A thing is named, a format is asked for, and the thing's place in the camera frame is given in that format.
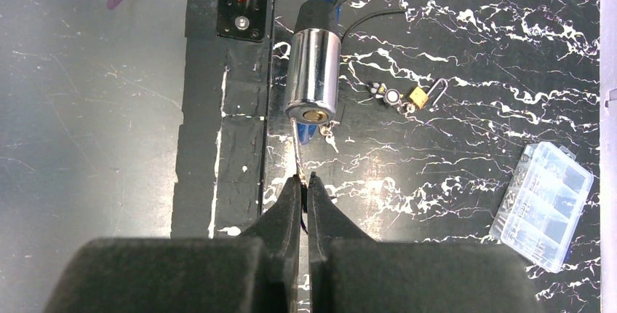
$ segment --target gray floor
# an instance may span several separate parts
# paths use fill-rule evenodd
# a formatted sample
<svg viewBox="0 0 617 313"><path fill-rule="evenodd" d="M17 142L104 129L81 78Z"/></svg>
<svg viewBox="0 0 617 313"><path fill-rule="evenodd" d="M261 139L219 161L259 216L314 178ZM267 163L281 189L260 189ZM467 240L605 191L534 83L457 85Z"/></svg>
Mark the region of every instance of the gray floor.
<svg viewBox="0 0 617 313"><path fill-rule="evenodd" d="M169 236L186 0L105 3L0 0L0 311L40 311L90 239ZM602 11L604 99L617 87L614 14ZM605 196L617 195L615 108L600 111ZM617 289L607 241L616 213L602 199L605 293Z"/></svg>

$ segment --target gray metal surface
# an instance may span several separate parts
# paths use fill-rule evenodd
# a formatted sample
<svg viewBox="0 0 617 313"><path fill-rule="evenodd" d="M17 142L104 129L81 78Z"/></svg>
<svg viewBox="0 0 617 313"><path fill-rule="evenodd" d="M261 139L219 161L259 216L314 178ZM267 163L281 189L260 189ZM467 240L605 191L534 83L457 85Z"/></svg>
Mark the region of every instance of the gray metal surface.
<svg viewBox="0 0 617 313"><path fill-rule="evenodd" d="M0 312L90 239L170 234L186 0L0 0Z"/></svg>
<svg viewBox="0 0 617 313"><path fill-rule="evenodd" d="M602 309L617 312L617 0L601 0L600 35L600 237Z"/></svg>
<svg viewBox="0 0 617 313"><path fill-rule="evenodd" d="M336 116L338 100L338 55L341 41L325 29L310 28L292 37L288 86L284 111L290 118L305 124L321 124ZM321 111L320 120L305 117L307 112Z"/></svg>

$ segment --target screw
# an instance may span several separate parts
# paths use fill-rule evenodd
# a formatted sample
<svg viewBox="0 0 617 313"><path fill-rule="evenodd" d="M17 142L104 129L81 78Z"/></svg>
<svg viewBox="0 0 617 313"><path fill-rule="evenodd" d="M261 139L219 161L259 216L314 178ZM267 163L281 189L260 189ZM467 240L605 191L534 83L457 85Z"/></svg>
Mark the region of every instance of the screw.
<svg viewBox="0 0 617 313"><path fill-rule="evenodd" d="M241 31L249 28L249 19L245 16L239 16L238 18L236 18L236 28Z"/></svg>

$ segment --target bolt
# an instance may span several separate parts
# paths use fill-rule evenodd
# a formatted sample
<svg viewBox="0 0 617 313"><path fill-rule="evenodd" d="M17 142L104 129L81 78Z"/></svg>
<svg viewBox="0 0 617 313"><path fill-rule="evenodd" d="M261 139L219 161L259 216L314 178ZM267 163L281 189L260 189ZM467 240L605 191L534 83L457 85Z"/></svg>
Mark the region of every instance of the bolt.
<svg viewBox="0 0 617 313"><path fill-rule="evenodd" d="M236 28L241 31L249 28L249 19L245 16L239 16L238 18L236 18Z"/></svg>

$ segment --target chrome cylinder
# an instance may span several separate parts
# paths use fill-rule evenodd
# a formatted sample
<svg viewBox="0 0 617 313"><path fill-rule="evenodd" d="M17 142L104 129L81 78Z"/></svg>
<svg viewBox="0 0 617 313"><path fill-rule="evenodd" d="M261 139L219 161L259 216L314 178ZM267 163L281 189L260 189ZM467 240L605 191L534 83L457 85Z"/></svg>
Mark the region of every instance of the chrome cylinder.
<svg viewBox="0 0 617 313"><path fill-rule="evenodd" d="M284 112L303 124L323 124L336 116L341 40L325 29L309 28L292 37Z"/></svg>

